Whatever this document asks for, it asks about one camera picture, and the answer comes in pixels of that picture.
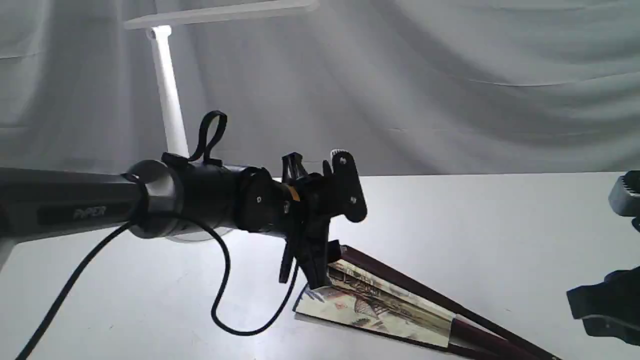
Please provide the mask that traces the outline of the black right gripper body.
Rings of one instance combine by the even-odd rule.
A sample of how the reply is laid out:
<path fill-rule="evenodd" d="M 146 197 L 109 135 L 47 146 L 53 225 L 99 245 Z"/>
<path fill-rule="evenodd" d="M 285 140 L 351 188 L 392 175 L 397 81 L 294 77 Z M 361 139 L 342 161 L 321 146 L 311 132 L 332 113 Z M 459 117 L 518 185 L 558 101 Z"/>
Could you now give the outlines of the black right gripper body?
<path fill-rule="evenodd" d="M 608 196 L 615 214 L 631 219 L 640 230 L 640 172 L 631 170 L 615 181 Z M 574 319 L 590 337 L 617 338 L 640 345 L 640 268 L 617 269 L 598 284 L 580 285 L 566 293 Z"/>

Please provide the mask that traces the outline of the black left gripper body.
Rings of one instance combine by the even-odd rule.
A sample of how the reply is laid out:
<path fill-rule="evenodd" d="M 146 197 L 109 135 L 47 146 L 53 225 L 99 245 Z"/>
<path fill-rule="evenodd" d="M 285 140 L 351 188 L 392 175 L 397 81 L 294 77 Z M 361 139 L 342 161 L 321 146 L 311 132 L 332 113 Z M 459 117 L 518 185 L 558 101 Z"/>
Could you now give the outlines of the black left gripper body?
<path fill-rule="evenodd" d="M 293 264 L 310 289 L 330 285 L 327 244 L 330 221 L 343 215 L 361 223 L 367 214 L 355 159 L 343 149 L 332 150 L 322 173 L 308 173 L 297 152 L 282 157 L 281 181 L 265 168 L 240 172 L 237 188 L 237 227 L 281 239 L 295 238 Z"/>

